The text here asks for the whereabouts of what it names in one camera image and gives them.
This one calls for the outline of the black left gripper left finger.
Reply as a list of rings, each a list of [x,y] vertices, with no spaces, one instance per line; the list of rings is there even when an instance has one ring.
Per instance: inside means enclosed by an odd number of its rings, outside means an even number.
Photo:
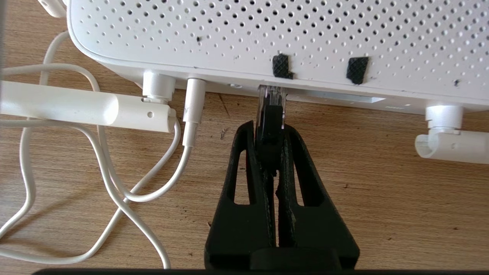
[[[249,204],[235,202],[239,160],[246,153]],[[207,269],[249,269],[251,255],[275,245],[275,226],[266,185],[254,144],[253,121],[238,127],[227,173],[204,247]]]

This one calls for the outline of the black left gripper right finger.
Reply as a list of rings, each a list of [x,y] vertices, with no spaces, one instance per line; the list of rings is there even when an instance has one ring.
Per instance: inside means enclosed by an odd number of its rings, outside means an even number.
[[[353,269],[360,250],[321,181],[306,143],[287,125],[275,195],[275,247],[250,255],[252,269]]]

